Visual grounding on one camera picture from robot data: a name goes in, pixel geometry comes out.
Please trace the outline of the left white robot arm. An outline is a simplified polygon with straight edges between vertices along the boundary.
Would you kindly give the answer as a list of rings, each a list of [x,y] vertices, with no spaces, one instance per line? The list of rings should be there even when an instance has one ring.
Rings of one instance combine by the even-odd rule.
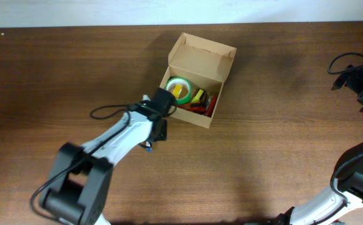
[[[153,98],[120,105],[118,122],[80,146],[64,144],[48,180],[32,195],[46,218],[60,224],[108,224],[103,216],[114,166],[135,146],[148,151],[167,138],[166,118],[175,112],[176,99],[158,88]]]

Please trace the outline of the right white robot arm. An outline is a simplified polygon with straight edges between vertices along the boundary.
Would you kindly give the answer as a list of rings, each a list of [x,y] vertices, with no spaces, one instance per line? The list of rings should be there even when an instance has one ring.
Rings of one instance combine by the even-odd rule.
[[[363,112],[363,65],[339,72],[333,90],[347,86],[357,94]],[[316,197],[292,207],[268,224],[340,224],[343,215],[363,208],[363,142],[338,159],[330,183]]]

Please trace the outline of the red black stapler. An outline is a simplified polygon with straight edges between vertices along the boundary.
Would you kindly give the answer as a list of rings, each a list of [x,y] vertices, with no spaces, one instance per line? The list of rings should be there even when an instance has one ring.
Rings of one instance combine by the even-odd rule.
[[[207,117],[212,116],[212,113],[213,113],[214,107],[216,105],[216,102],[217,102],[217,95],[211,96],[210,101],[208,102],[208,105],[207,105],[206,112],[204,114],[205,116],[207,116]]]

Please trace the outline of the small yellow tape roll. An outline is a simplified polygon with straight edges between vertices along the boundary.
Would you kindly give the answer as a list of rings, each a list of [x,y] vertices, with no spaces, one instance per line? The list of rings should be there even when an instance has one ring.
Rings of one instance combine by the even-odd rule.
[[[183,90],[183,86],[182,86],[182,84],[176,84],[175,86],[174,86],[174,89],[172,90],[172,94],[174,95],[174,97],[176,98],[176,99],[178,99],[179,98],[179,96],[181,95],[181,93],[182,93],[182,90]]]

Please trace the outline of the green tape roll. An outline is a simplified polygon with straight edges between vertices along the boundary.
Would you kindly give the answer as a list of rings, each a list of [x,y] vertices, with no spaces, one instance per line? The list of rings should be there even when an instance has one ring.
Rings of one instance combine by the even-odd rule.
[[[173,77],[167,81],[165,85],[165,90],[169,91],[172,94],[172,90],[174,89],[174,86],[176,84],[182,84],[183,86],[181,95],[179,96],[178,99],[176,99],[176,104],[181,105],[188,103],[191,100],[191,94],[192,94],[192,86],[190,82],[183,77]]]

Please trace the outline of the yellow highlighter pen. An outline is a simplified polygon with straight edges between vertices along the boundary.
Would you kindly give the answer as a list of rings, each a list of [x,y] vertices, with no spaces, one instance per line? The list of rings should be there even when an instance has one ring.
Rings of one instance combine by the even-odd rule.
[[[205,91],[203,89],[198,89],[195,93],[193,98],[191,99],[191,104],[194,103],[200,103],[201,102],[201,98],[204,96]]]

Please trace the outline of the orange utility knife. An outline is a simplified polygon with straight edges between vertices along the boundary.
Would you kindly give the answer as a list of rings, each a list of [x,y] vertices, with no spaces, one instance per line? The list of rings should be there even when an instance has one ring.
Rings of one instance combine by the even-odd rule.
[[[205,114],[207,111],[207,108],[201,103],[182,104],[182,105],[178,105],[178,108],[181,108],[186,111],[193,112],[193,113],[198,113],[198,114]]]

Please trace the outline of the brown cardboard box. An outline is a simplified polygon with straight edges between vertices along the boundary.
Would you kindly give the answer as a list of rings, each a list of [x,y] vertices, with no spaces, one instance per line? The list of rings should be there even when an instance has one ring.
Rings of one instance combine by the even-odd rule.
[[[168,67],[160,87],[164,89],[170,78],[182,77],[192,86],[192,98],[198,89],[203,89],[207,96],[217,95],[218,102],[236,51],[235,47],[182,33],[168,55]],[[217,102],[211,117],[181,108],[177,109],[172,117],[209,128]]]

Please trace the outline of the blue white marker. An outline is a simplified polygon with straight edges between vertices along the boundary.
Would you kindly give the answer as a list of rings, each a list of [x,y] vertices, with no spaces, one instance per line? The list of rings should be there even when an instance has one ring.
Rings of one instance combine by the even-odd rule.
[[[146,142],[146,150],[147,150],[147,152],[152,151],[152,142],[150,142],[150,141]]]

